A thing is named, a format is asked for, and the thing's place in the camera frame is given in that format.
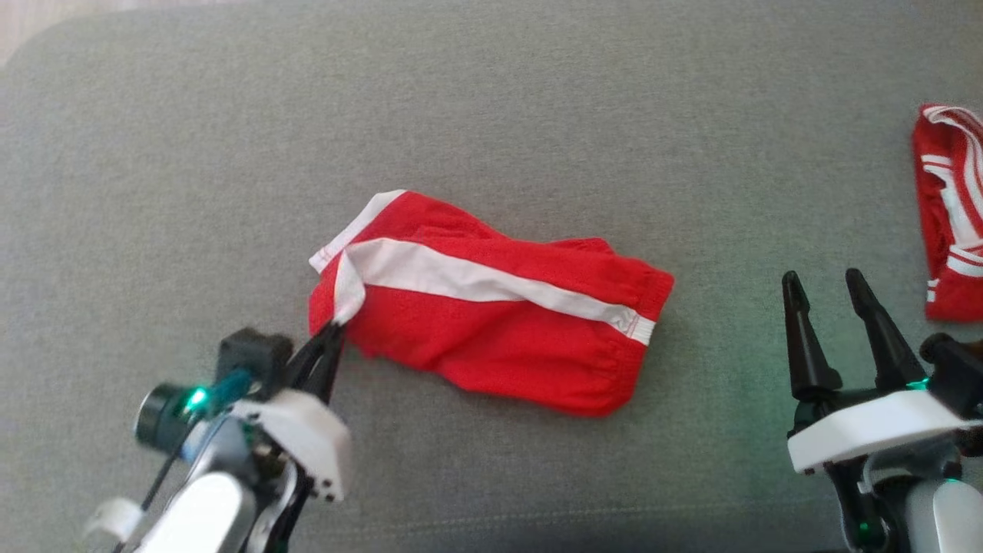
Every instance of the gray upholstery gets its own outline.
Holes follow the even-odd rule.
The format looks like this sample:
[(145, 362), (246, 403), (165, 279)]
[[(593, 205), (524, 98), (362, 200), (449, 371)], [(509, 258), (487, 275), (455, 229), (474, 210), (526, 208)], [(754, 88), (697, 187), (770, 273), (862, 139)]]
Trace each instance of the gray upholstery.
[(838, 546), (832, 486), (785, 452), (781, 274), (849, 386), (873, 370), (849, 266), (912, 341), (980, 338), (922, 315), (909, 133), (922, 101), (983, 107), (981, 24), (975, 0), (344, 0), (45, 32), (2, 88), (4, 549), (69, 551), (142, 497), (144, 393), (206, 381), (240, 327), (303, 338), (308, 256), (394, 188), (677, 286), (605, 419), (347, 351), (358, 480), (293, 551)]

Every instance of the white cable clip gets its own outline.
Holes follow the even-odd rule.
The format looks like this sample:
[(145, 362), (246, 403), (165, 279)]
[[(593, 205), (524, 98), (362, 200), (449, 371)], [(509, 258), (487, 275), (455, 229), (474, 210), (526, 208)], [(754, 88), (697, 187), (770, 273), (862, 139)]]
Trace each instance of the white cable clip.
[(95, 513), (86, 522), (83, 537), (89, 537), (101, 530), (125, 543), (144, 519), (144, 515), (144, 511), (133, 501), (114, 497), (96, 508)]

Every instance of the green led light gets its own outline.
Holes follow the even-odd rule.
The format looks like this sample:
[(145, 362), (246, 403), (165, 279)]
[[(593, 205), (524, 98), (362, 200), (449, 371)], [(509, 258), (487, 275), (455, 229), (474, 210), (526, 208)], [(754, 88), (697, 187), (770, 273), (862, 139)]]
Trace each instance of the green led light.
[(907, 384), (909, 390), (926, 390), (928, 389), (928, 379), (919, 380), (918, 382), (909, 382)]
[(208, 391), (204, 388), (195, 388), (191, 396), (188, 398), (188, 402), (185, 407), (188, 410), (195, 410), (208, 403)]

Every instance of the white stripe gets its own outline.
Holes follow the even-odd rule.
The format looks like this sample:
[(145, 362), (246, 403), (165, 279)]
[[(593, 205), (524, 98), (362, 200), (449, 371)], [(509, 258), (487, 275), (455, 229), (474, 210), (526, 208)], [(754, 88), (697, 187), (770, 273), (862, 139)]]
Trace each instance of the white stripe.
[(922, 163), (938, 163), (940, 165), (952, 165), (953, 159), (944, 155), (922, 155)]
[(950, 246), (949, 247), (949, 251), (950, 251), (950, 253), (954, 253), (954, 254), (956, 254), (958, 256), (962, 256), (963, 258), (969, 260), (969, 262), (972, 263), (972, 264), (974, 264), (974, 265), (981, 265), (981, 266), (983, 266), (983, 257), (980, 257), (980, 256), (975, 255), (975, 254), (971, 254), (971, 253), (963, 250), (962, 248), (960, 248), (958, 246)]
[(928, 107), (922, 110), (922, 115), (924, 115), (926, 119), (931, 119), (933, 115), (951, 108), (952, 107), (949, 105), (936, 105), (934, 107)]
[(352, 240), (355, 239), (363, 230), (369, 226), (369, 223), (376, 220), (378, 214), (382, 213), (382, 210), (389, 207), (389, 204), (393, 203), (396, 198), (402, 196), (405, 190), (393, 190), (391, 192), (383, 192), (381, 194), (376, 194), (369, 200), (369, 204), (365, 206), (362, 212), (355, 217), (352, 222), (348, 223), (348, 226), (341, 231), (340, 234), (334, 237), (326, 246), (318, 250), (309, 260), (308, 263), (311, 267), (315, 268), (315, 271), (320, 273), (324, 271), (334, 256), (338, 255), (341, 250), (345, 249)]
[(975, 113), (966, 109), (965, 107), (956, 107), (956, 106), (953, 107), (953, 111), (958, 111), (959, 113), (965, 115), (967, 119), (971, 120), (979, 127), (979, 129), (977, 130), (978, 132), (973, 131), (974, 134), (979, 136), (979, 133), (983, 133), (983, 119), (977, 117)]
[[(607, 323), (644, 344), (656, 325), (625, 305), (444, 255), (414, 242), (377, 238), (352, 244), (344, 256), (361, 277), (356, 293), (358, 288), (364, 293), (364, 283), (474, 302), (530, 301), (557, 313)], [(341, 288), (339, 278), (336, 302)]]
[(973, 120), (978, 121), (978, 119), (971, 111), (961, 108), (946, 107), (944, 109), (926, 110), (926, 117), (929, 121), (956, 127), (966, 135), (966, 162), (962, 167), (962, 176), (965, 179), (966, 189), (969, 191), (969, 198), (973, 204), (967, 207), (975, 209), (980, 216), (983, 216), (983, 190), (981, 190), (983, 184), (977, 178), (979, 172), (983, 171), (983, 145), (980, 144), (980, 137), (976, 136), (975, 133), (951, 117), (943, 115), (942, 112), (949, 109), (967, 114)]
[(331, 320), (344, 325), (352, 320), (366, 301), (366, 288), (351, 260), (342, 255), (338, 261), (338, 273), (334, 276), (334, 317)]
[(966, 277), (983, 277), (983, 266), (972, 265), (955, 256), (949, 256), (946, 267)]
[(969, 220), (966, 209), (962, 206), (962, 200), (959, 198), (959, 193), (955, 189), (953, 171), (938, 165), (922, 165), (922, 168), (925, 169), (925, 172), (939, 177), (942, 182), (946, 183), (945, 188), (940, 191), (940, 196), (942, 203), (946, 205), (946, 212), (949, 214), (949, 227), (953, 231), (955, 243), (962, 246), (978, 242), (980, 236), (976, 233), (972, 221)]

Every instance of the red and white garment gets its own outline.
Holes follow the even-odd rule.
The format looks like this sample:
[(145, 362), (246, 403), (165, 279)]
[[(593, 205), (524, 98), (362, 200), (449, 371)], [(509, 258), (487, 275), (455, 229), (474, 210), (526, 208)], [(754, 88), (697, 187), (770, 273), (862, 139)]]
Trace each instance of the red and white garment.
[(925, 104), (912, 144), (931, 276), (925, 314), (983, 320), (983, 121), (962, 107)]
[(311, 265), (311, 332), (460, 388), (602, 416), (625, 404), (672, 275), (600, 238), (509, 238), (433, 198), (378, 194)]

